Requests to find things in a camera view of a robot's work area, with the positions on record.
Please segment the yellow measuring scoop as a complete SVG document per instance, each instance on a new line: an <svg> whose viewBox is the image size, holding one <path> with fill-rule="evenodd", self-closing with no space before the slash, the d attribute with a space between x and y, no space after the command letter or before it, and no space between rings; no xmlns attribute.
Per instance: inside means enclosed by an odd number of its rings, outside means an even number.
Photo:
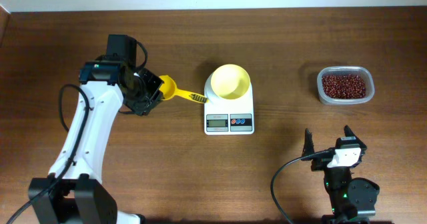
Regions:
<svg viewBox="0 0 427 224"><path fill-rule="evenodd" d="M169 75L161 75L159 78L163 81L163 84L160 86L159 90L163 93L164 101L173 99L175 96L178 96L196 103L204 104L209 101L209 99L204 95L179 89L177 87L176 82Z"/></svg>

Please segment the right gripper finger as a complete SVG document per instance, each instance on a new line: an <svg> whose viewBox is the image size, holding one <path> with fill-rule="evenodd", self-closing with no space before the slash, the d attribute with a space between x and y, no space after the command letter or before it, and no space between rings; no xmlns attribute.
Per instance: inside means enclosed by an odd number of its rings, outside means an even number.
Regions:
<svg viewBox="0 0 427 224"><path fill-rule="evenodd" d="M363 141L361 141L355 134L354 132L350 129L350 127L348 125L346 125L344 127L344 135L346 137L353 137L354 141L357 142L361 148L361 150L365 151L367 150L367 146L364 144Z"/></svg>
<svg viewBox="0 0 427 224"><path fill-rule="evenodd" d="M302 150L302 161L310 161L312 158L310 155L313 155L314 151L314 142L312 140L312 133L308 128L304 132L304 146Z"/></svg>

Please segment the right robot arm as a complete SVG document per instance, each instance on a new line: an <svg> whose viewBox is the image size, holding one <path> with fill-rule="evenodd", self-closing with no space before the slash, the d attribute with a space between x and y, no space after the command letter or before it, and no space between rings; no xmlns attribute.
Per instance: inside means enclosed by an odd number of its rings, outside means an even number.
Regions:
<svg viewBox="0 0 427 224"><path fill-rule="evenodd" d="M365 178L353 178L352 169L362 162L367 146L349 126L344 136L324 151L314 151L312 133L305 130L302 160L311 162L312 171L324 173L324 188L329 195L332 214L323 215L322 223L369 223L375 216L380 187Z"/></svg>

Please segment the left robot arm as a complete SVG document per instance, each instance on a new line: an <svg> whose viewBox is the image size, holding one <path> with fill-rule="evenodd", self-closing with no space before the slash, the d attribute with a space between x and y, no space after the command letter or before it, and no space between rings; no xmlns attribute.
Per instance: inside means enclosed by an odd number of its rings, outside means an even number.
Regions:
<svg viewBox="0 0 427 224"><path fill-rule="evenodd" d="M40 223L145 223L141 214L119 211L102 185L103 158L121 107L148 115L161 103L162 80L137 65L143 45L128 35L110 35L104 55L79 72L72 124L46 178L31 180L28 196Z"/></svg>

